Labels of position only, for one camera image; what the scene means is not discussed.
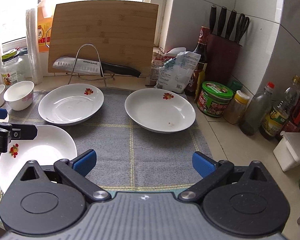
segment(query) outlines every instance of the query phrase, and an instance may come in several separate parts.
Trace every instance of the countertop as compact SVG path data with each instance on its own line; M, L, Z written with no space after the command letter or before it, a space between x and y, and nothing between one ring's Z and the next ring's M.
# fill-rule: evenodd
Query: countertop
M35 86L35 90L52 90L68 83L69 76L44 77L43 82ZM71 83L87 83L96 87L104 87L101 81L83 81L72 78ZM146 88L145 78L116 76L115 80L107 80L108 87L138 90ZM283 172L273 154L277 145L275 140L267 141L258 132L248 137L243 134L238 126L229 124L223 117L212 118L199 111L193 100L196 111L196 120L200 126L213 158L218 161L229 160L234 165L247 166L253 160L261 161L283 191L290 204L290 217L283 230L283 235L289 240L300 240L300 225L297 219L300 216L300 190L298 180L300 178L300 166Z

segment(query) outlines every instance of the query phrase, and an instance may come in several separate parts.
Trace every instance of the metal screw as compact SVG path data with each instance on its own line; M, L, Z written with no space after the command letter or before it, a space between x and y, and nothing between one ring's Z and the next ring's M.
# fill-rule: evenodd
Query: metal screw
M108 192L106 192L104 190L98 190L93 193L93 197L97 198L97 199L104 199L104 198L108 197L108 195L109 195Z
M180 196L184 199L192 199L192 198L195 198L196 194L193 191L187 190L187 191L181 192Z

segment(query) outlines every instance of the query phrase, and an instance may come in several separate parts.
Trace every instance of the clear bottle with red cap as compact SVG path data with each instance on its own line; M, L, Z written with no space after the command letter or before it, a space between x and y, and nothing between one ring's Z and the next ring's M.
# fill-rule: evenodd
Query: clear bottle with red cap
M239 121L239 127L244 134L251 136L258 131L265 115L270 111L273 89L274 84L269 82L263 91L256 93L252 98Z

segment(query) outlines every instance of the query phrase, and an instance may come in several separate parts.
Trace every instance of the green tub lid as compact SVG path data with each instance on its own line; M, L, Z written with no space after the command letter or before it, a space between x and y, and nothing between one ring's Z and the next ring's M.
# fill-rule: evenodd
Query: green tub lid
M202 83L202 89L213 96L219 98L232 98L233 92L230 88L226 87L223 84L213 82L213 81L205 81Z

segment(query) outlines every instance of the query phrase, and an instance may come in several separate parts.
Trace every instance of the wooden cutting board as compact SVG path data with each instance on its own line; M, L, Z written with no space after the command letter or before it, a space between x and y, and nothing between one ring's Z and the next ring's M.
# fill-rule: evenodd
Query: wooden cutting board
M91 43L103 62L133 67L150 75L158 5L119 0L94 0L57 4L53 17L48 72L62 56L75 57ZM86 46L79 58L98 61L96 51Z

